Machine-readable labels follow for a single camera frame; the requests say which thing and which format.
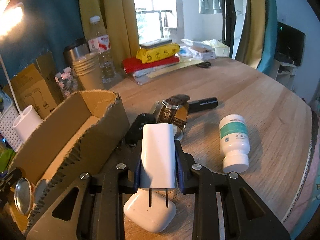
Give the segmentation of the gold lid jar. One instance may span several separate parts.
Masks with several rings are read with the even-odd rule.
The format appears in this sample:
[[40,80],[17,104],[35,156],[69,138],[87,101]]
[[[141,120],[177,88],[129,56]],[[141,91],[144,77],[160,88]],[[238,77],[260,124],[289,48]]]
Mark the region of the gold lid jar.
[[14,191],[14,203],[20,214],[27,216],[34,207],[44,206],[44,190],[48,182],[49,180],[41,179],[34,185],[27,178],[18,180]]

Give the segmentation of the white earbuds case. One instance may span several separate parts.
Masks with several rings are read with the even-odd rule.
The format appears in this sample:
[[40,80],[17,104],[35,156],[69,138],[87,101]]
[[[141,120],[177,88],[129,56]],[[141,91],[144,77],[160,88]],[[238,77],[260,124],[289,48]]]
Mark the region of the white earbuds case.
[[157,192],[138,189],[124,204],[124,215],[144,230],[152,233],[162,232],[176,215],[176,205]]

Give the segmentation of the white pill bottle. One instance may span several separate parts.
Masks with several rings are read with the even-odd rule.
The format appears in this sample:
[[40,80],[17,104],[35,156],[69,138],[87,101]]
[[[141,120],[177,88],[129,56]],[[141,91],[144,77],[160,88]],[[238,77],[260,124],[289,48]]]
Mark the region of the white pill bottle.
[[223,172],[245,172],[249,167],[250,144],[244,118],[237,114],[225,116],[219,123],[219,133]]

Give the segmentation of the cardboard box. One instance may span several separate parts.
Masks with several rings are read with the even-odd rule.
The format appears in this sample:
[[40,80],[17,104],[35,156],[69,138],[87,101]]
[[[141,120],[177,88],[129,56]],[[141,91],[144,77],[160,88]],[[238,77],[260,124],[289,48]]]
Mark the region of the cardboard box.
[[45,118],[9,166],[38,191],[28,215],[10,206],[24,235],[81,173],[100,172],[129,126],[120,95],[109,90],[75,92]]

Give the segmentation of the white power adapter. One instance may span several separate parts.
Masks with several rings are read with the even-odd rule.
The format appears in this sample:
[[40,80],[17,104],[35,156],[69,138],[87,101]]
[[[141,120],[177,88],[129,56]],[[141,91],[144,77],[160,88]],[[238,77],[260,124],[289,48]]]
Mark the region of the white power adapter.
[[167,192],[176,187],[172,124],[146,124],[143,127],[141,162],[139,187],[148,190],[149,207],[152,207],[153,190]]

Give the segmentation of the brown leather wristwatch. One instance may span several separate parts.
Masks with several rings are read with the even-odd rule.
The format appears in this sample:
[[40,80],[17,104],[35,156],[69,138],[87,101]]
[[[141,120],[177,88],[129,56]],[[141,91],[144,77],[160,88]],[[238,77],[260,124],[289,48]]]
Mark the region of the brown leather wristwatch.
[[175,140],[182,140],[183,130],[187,123],[190,97],[177,94],[162,101],[156,101],[151,109],[157,123],[172,124]]

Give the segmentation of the green paper bag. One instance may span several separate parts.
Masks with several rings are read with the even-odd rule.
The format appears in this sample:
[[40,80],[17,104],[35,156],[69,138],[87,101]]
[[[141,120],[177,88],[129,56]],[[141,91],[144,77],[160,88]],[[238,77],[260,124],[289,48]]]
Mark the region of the green paper bag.
[[7,148],[6,144],[1,140],[0,143],[0,172],[8,169],[12,159],[15,156],[15,151],[12,148]]

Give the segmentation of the white plastic basket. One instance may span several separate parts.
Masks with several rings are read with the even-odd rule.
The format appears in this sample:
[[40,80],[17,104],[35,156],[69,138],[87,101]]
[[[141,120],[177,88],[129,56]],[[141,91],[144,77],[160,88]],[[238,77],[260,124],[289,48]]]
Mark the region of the white plastic basket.
[[22,139],[13,128],[13,123],[17,117],[18,111],[14,104],[11,103],[9,107],[1,114],[0,118],[1,135],[16,153],[23,145]]

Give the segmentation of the brown lamp packaging box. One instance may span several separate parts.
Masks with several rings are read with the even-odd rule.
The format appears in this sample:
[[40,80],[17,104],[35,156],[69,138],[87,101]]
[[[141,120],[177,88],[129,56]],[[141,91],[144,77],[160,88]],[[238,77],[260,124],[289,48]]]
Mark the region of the brown lamp packaging box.
[[21,110],[32,105],[45,119],[64,100],[55,74],[55,62],[48,51],[10,79]]

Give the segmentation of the black cylindrical flashlight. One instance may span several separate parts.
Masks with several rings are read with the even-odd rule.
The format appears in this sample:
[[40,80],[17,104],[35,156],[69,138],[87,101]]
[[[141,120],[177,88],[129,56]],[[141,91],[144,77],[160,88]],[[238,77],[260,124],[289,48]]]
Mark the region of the black cylindrical flashlight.
[[218,105],[219,102],[216,97],[192,101],[189,103],[188,113],[196,113],[208,109],[215,109]]

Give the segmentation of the patterned glass jar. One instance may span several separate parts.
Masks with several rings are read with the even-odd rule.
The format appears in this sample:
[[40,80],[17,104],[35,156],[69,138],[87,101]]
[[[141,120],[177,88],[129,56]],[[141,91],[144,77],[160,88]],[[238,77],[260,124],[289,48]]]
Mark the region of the patterned glass jar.
[[71,67],[67,67],[62,72],[57,73],[55,81],[65,99],[81,89],[78,77]]

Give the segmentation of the stack of paper cups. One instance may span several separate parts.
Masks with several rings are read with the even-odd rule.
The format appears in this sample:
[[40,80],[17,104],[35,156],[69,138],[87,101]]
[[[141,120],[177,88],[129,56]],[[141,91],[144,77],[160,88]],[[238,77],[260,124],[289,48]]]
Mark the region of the stack of paper cups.
[[72,66],[84,90],[104,89],[97,53],[89,53],[74,60]]

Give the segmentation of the black scissors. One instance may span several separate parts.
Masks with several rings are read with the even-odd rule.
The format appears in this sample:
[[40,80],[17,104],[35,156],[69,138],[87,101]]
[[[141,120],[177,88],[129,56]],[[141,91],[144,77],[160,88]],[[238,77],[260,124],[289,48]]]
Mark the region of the black scissors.
[[196,64],[196,66],[200,67],[200,68],[207,69],[207,68],[210,68],[212,66],[212,64],[208,61],[205,61],[205,62],[201,62],[201,63]]

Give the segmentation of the stainless steel thermos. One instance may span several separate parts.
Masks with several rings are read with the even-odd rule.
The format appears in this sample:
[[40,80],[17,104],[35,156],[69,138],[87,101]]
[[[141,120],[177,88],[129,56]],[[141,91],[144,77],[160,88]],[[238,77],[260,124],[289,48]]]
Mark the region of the stainless steel thermos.
[[89,53],[90,50],[87,41],[84,38],[79,38],[64,48],[63,57],[67,66],[71,66],[73,61]]

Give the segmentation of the red flat package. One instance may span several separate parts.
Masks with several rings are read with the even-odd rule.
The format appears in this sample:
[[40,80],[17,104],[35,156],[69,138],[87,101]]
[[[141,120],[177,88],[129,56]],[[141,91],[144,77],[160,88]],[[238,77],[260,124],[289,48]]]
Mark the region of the red flat package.
[[133,72],[149,69],[153,67],[159,67],[163,65],[175,64],[179,63],[180,58],[177,56],[171,56],[166,59],[162,59],[159,61],[151,62],[151,63],[142,63],[141,60],[132,57],[122,61],[122,65],[126,74],[131,74]]

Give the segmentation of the white tissue packages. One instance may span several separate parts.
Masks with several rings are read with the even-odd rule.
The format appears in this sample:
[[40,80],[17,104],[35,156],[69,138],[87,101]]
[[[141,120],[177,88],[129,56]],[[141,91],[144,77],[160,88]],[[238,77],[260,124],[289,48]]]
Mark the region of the white tissue packages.
[[208,61],[230,56],[229,46],[215,39],[205,41],[182,39],[181,42],[178,52],[180,58]]

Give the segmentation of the clear plastic water bottle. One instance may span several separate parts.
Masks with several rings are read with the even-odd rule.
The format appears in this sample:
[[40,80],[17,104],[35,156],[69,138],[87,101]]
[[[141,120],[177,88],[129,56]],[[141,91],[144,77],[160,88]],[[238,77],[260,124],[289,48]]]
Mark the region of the clear plastic water bottle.
[[116,77],[116,70],[111,53],[110,38],[99,16],[89,19],[90,30],[88,46],[90,52],[99,56],[100,69],[103,75],[103,83],[109,83]]

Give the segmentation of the white desk lamp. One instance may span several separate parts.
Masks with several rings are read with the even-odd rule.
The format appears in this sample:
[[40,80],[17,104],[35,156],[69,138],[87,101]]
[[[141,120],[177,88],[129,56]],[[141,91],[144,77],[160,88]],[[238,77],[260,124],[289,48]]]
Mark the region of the white desk lamp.
[[[9,2],[10,0],[1,0],[1,37],[7,36],[9,32],[12,31],[13,28],[22,21],[22,18],[24,16],[23,3],[18,3],[15,6],[7,9]],[[35,129],[37,129],[37,127],[40,126],[40,124],[43,122],[43,119],[38,115],[32,105],[29,105],[23,111],[20,109],[2,56],[1,66],[3,68],[4,75],[8,82],[14,103],[18,111],[18,117],[14,120],[12,127],[18,134],[19,138],[23,142],[26,142],[33,131],[35,131]]]

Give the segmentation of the yellow snack package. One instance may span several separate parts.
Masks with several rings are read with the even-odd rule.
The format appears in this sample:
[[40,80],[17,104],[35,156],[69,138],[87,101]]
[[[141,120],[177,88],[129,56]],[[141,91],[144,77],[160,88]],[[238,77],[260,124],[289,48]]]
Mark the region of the yellow snack package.
[[136,53],[136,58],[142,63],[152,63],[174,56],[180,51],[180,46],[170,43],[152,49],[140,48]]

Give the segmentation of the black monitor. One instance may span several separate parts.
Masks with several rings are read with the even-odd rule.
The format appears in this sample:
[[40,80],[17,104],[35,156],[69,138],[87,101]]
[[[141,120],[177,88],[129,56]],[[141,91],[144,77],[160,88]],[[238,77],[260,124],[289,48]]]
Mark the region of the black monitor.
[[287,24],[278,22],[277,44],[274,59],[301,66],[305,45],[305,34]]

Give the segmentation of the yellow curtain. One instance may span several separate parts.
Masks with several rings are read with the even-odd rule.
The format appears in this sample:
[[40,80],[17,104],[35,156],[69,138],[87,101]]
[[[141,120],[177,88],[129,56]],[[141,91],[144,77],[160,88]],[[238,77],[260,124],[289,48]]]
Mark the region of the yellow curtain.
[[111,41],[115,67],[122,61],[135,57],[139,49],[139,36],[134,0],[79,0],[82,28],[89,39],[89,18],[100,16]]

